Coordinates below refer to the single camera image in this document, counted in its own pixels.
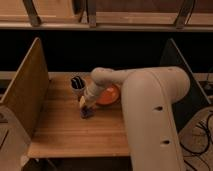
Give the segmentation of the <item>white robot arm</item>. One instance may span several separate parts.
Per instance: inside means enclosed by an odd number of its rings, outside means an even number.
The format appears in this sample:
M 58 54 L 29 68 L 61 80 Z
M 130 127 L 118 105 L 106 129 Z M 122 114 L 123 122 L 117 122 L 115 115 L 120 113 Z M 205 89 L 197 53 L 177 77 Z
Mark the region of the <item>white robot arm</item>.
M 172 104 L 190 89 L 179 67 L 95 68 L 79 107 L 92 107 L 110 85 L 121 86 L 121 105 L 133 171 L 186 171 Z

